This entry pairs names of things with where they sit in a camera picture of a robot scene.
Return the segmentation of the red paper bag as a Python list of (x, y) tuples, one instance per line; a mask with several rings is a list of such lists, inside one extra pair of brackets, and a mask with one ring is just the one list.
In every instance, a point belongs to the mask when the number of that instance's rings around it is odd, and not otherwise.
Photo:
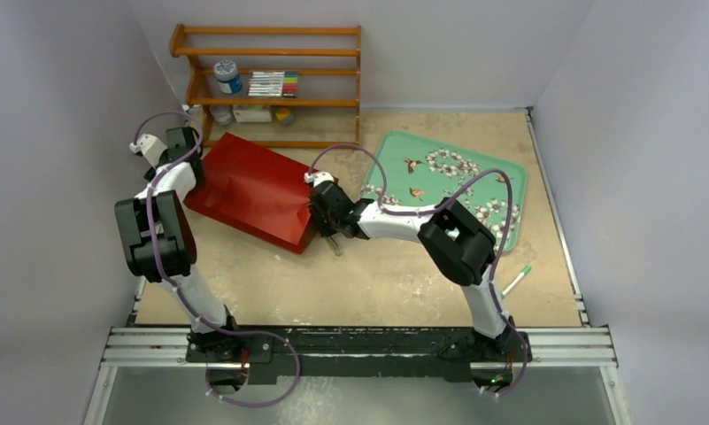
[(296, 254), (310, 245), (307, 165), (225, 133), (203, 166), (204, 182), (185, 198), (190, 210)]

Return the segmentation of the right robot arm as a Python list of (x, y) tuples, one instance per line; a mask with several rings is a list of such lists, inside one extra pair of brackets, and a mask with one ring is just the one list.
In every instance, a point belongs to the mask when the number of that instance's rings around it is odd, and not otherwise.
[(463, 205), (445, 198), (434, 210), (399, 206), (388, 211), (370, 198), (351, 200), (332, 179), (307, 174), (310, 210), (324, 229), (350, 239), (394, 239), (420, 244), (448, 281), (457, 284), (472, 319), (475, 347), (496, 360), (512, 348), (528, 351), (494, 283), (496, 238)]

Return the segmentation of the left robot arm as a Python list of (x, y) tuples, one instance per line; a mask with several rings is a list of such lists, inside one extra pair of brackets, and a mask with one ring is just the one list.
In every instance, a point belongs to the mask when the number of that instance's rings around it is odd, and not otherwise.
[(165, 139), (142, 134), (130, 149), (150, 169), (145, 188), (114, 206), (128, 269), (165, 289), (189, 319), (189, 360), (238, 359), (243, 339), (197, 270), (197, 244), (183, 210), (188, 193), (204, 181), (197, 130), (170, 128)]

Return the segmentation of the green floral tray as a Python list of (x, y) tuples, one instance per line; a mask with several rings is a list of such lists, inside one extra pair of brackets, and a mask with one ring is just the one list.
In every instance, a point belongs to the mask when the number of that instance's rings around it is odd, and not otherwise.
[(502, 170), (474, 183), (458, 202), (500, 239), (511, 215), (504, 245), (512, 250), (519, 239), (528, 173), (516, 163), (442, 143), (404, 131), (389, 131), (376, 152), (387, 178), (383, 203), (388, 206), (433, 205), (451, 196), (475, 175), (489, 168)]

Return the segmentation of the black metal tongs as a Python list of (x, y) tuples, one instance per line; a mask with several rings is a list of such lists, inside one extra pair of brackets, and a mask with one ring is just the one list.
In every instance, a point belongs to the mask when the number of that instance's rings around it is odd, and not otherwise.
[(335, 235), (325, 236), (324, 240), (327, 243), (329, 249), (334, 253), (336, 257), (342, 257), (343, 249), (341, 245), (337, 242)]

